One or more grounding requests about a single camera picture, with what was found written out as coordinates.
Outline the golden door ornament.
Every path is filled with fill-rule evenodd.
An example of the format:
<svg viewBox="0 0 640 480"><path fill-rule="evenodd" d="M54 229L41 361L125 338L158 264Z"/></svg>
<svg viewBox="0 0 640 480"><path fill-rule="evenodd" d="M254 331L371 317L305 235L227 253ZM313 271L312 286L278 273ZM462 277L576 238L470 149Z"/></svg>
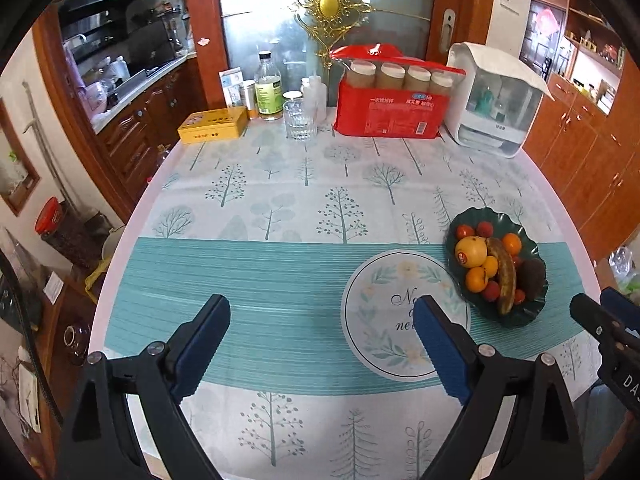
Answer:
<svg viewBox="0 0 640 480"><path fill-rule="evenodd" d="M331 51L360 25L373 6L364 0L294 0L291 9L296 24L316 45L320 65L328 70Z"/></svg>

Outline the wooden cabinet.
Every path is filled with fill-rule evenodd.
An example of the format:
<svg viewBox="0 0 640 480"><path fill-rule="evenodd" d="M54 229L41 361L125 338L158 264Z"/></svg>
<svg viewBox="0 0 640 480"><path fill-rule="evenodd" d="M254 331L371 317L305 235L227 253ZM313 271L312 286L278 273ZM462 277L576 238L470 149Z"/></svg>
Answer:
<svg viewBox="0 0 640 480"><path fill-rule="evenodd" d="M522 59L549 95L524 150L593 260L639 229L639 65L591 0L533 0Z"/></svg>

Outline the white plastic storage box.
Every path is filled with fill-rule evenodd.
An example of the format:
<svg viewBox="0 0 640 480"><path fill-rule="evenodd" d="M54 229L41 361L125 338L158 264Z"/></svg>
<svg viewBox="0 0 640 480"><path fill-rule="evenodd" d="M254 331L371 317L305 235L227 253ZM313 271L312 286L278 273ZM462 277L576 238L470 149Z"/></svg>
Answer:
<svg viewBox="0 0 640 480"><path fill-rule="evenodd" d="M447 66L465 72L444 119L452 140L503 158L518 154L551 96L548 84L515 56L484 44L453 44Z"/></svg>

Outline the clear drinking glass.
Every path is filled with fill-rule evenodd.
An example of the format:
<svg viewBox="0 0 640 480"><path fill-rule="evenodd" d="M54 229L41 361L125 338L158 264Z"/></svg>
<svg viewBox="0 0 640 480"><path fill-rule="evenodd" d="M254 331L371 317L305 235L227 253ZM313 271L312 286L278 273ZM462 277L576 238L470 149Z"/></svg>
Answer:
<svg viewBox="0 0 640 480"><path fill-rule="evenodd" d="M283 118L288 139L306 141L317 133L316 108L304 99L285 101Z"/></svg>

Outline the brown spotted banana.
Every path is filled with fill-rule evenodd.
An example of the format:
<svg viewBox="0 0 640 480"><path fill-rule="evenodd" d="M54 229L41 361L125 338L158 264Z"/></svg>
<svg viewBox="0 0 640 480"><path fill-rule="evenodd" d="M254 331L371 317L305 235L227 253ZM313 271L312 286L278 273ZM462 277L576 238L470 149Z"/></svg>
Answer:
<svg viewBox="0 0 640 480"><path fill-rule="evenodd" d="M500 298L498 299L499 314L505 316L510 313L514 305L516 291L516 271L511 255L503 248L501 240L488 237L486 240L488 255L493 255L499 260L498 282L500 285Z"/></svg>

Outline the yellow tin box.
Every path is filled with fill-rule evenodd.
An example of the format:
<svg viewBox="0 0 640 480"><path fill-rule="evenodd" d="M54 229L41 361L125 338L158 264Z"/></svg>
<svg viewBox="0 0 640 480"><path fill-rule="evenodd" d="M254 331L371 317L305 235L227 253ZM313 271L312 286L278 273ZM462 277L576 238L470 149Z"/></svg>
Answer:
<svg viewBox="0 0 640 480"><path fill-rule="evenodd" d="M234 140L242 136L248 124L245 106L194 112L178 128L184 144Z"/></svg>

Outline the red tomato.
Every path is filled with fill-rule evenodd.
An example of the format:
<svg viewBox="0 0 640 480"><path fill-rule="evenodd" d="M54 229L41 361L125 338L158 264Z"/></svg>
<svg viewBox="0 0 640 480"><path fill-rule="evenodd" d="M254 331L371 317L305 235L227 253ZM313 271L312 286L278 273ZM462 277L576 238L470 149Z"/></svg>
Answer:
<svg viewBox="0 0 640 480"><path fill-rule="evenodd" d="M475 230L472 226L468 226L467 224L459 224L456 229L456 239L462 240L462 238L474 236Z"/></svg>

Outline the large orange mandarin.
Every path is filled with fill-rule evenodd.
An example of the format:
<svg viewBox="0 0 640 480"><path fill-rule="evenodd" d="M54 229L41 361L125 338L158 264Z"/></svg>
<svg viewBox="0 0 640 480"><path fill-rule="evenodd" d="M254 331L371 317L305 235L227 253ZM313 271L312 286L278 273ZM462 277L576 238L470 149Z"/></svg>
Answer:
<svg viewBox="0 0 640 480"><path fill-rule="evenodd" d="M522 250L522 241L518 234L513 232L506 233L501 239L503 248L511 256L518 256Z"/></svg>

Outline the small white blue box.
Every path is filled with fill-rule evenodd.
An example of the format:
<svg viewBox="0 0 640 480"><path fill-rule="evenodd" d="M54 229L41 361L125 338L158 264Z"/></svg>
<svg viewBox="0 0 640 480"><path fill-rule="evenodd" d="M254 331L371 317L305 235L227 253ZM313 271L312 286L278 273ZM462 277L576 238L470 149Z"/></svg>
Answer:
<svg viewBox="0 0 640 480"><path fill-rule="evenodd" d="M229 68L219 73L220 85L224 102L228 107L242 106L243 74L239 67Z"/></svg>

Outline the small metal can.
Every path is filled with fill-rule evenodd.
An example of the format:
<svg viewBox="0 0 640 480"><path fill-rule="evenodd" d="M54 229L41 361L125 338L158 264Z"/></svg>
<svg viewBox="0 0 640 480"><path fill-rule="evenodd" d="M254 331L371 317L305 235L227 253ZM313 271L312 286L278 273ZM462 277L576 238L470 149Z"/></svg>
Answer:
<svg viewBox="0 0 640 480"><path fill-rule="evenodd" d="M246 108L249 120L259 117L259 110L256 104L255 81L243 80L241 84L241 99Z"/></svg>

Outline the red paper cup package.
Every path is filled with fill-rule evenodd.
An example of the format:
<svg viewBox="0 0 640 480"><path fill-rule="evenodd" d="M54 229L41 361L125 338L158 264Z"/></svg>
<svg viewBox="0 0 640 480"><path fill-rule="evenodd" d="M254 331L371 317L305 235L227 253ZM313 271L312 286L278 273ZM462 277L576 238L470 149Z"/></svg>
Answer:
<svg viewBox="0 0 640 480"><path fill-rule="evenodd" d="M391 44L330 52L344 66L333 127L343 136L434 139L465 71L402 54Z"/></svg>

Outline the kitchen counter cabinet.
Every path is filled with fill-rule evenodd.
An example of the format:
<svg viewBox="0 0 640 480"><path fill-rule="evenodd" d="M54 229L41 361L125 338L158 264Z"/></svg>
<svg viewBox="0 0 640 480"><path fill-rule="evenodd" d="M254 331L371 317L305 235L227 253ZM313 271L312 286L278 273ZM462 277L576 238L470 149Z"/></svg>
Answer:
<svg viewBox="0 0 640 480"><path fill-rule="evenodd" d="M206 107L186 0L53 0L32 28L70 146L126 221L189 114Z"/></svg>

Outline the small yellow kumquat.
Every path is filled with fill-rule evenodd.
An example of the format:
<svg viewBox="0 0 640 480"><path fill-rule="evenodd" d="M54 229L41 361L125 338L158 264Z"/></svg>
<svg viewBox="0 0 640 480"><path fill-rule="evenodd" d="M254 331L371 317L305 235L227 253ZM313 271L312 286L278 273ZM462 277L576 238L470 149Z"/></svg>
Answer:
<svg viewBox="0 0 640 480"><path fill-rule="evenodd" d="M483 263L483 268L488 280L491 280L498 274L499 260L493 255L488 255Z"/></svg>

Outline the tree pattern tablecloth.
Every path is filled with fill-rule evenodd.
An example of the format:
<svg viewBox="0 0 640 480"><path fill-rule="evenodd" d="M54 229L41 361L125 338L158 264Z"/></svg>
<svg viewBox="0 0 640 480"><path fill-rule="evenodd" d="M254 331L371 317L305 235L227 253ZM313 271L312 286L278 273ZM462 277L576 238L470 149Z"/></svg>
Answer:
<svg viewBox="0 0 640 480"><path fill-rule="evenodd" d="M483 318L452 275L447 230L483 207L521 226L546 264L546 303L526 326ZM228 332L181 404L224 476L415 479L460 411L414 332L416 298L433 296L505 356L552 354L577 398L599 360L568 305L598 290L525 154L330 126L298 142L253 122L238 140L179 145L160 166L108 270L91 348L132 356L225 296Z"/></svg>

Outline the small mandarin with stem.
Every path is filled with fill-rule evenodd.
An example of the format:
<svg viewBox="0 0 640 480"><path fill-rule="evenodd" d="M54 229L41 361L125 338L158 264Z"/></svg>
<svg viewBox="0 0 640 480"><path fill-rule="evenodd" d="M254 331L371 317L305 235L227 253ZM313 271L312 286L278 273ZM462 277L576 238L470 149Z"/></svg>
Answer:
<svg viewBox="0 0 640 480"><path fill-rule="evenodd" d="M488 276L484 266L476 266L466 272L464 284L465 288L473 294L482 292L488 284Z"/></svg>

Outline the large yellow orange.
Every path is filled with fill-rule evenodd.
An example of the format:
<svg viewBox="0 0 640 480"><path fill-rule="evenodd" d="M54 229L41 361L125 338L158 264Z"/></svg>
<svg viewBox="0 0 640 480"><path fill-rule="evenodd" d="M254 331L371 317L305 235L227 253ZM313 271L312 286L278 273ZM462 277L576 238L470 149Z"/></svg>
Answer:
<svg viewBox="0 0 640 480"><path fill-rule="evenodd" d="M465 269L481 266L485 262L487 255L487 245L484 237L463 237L454 246L454 258Z"/></svg>

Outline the dark avocado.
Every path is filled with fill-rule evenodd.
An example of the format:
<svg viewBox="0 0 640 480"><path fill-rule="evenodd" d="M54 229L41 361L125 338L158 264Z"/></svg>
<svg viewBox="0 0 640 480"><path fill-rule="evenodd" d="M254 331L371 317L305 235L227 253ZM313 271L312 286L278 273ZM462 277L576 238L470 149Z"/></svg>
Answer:
<svg viewBox="0 0 640 480"><path fill-rule="evenodd" d="M539 258L523 260L516 269L516 284L527 300L541 294L546 282L546 265Z"/></svg>

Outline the dark red wrinkled fruit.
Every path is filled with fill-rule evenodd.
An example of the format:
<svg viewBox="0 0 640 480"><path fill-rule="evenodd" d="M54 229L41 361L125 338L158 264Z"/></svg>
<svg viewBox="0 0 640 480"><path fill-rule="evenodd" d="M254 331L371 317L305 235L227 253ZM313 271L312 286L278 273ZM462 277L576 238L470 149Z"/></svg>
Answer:
<svg viewBox="0 0 640 480"><path fill-rule="evenodd" d="M477 223L475 232L477 236L488 238L494 236L495 228L491 222L483 220Z"/></svg>

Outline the dark green scalloped plate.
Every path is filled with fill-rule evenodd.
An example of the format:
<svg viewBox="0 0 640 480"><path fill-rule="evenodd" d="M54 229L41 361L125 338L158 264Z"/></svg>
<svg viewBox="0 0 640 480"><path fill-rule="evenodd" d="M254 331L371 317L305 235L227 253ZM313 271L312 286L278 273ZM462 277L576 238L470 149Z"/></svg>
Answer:
<svg viewBox="0 0 640 480"><path fill-rule="evenodd" d="M546 305L547 268L538 245L504 212L469 208L446 229L448 270L484 318L524 327Z"/></svg>

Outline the clear glass bottle green label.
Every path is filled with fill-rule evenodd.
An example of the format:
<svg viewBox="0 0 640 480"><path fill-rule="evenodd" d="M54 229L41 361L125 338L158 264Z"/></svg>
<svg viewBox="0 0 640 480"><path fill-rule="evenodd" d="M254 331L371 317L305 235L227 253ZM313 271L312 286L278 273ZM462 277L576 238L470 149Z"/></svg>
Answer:
<svg viewBox="0 0 640 480"><path fill-rule="evenodd" d="M254 76L258 112L262 119L277 120L283 113L281 73L270 51L260 51L258 58L259 66Z"/></svg>

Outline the white plastic bottle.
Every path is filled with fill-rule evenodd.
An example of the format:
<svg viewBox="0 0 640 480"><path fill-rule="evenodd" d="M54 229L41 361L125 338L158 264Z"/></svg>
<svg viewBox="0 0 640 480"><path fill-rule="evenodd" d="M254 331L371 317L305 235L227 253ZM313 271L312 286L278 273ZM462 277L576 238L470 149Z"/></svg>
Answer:
<svg viewBox="0 0 640 480"><path fill-rule="evenodd" d="M315 122L324 122L328 89L322 78L318 75L303 78L300 92L303 95L304 110L314 118Z"/></svg>

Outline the red strawberry fruit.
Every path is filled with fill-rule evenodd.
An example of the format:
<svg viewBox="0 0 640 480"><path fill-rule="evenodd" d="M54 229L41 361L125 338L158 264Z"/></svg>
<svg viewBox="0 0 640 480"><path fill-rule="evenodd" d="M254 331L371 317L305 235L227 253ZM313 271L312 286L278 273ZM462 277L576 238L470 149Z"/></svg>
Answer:
<svg viewBox="0 0 640 480"><path fill-rule="evenodd" d="M482 291L482 296L487 302L495 302L500 298L500 285L490 280L485 289Z"/></svg>

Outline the plastic bag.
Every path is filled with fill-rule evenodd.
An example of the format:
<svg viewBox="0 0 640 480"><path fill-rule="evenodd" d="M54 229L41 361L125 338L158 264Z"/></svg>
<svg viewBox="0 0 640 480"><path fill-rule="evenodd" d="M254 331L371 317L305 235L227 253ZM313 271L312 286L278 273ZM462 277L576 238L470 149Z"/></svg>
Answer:
<svg viewBox="0 0 640 480"><path fill-rule="evenodd" d="M627 246L620 246L608 256L608 265L618 289L625 295L639 290L639 269L634 264L634 254Z"/></svg>

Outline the red lidded jar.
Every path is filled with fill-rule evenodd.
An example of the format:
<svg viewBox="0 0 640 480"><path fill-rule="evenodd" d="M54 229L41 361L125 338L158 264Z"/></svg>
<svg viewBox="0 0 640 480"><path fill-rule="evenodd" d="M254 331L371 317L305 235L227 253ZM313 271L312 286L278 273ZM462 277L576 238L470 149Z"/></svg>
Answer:
<svg viewBox="0 0 640 480"><path fill-rule="evenodd" d="M66 201L51 197L42 207L35 231L40 238L74 266L93 271L102 260L102 247L111 222L97 212L82 220Z"/></svg>

